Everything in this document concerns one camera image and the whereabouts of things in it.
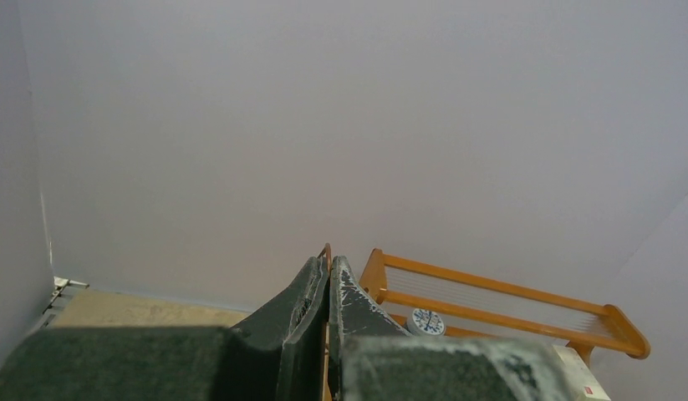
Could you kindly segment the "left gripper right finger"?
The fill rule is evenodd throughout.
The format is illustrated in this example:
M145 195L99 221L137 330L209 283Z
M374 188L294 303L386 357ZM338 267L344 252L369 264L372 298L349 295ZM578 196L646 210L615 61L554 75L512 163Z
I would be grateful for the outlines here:
M330 269L334 400L571 400L557 354L508 338L416 336L379 306L344 256Z

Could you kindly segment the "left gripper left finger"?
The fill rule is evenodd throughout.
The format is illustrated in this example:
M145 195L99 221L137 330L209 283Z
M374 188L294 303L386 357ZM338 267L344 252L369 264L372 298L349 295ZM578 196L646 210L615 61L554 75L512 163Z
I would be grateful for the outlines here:
M61 327L25 339L0 400L318 400L329 266L309 258L233 327Z

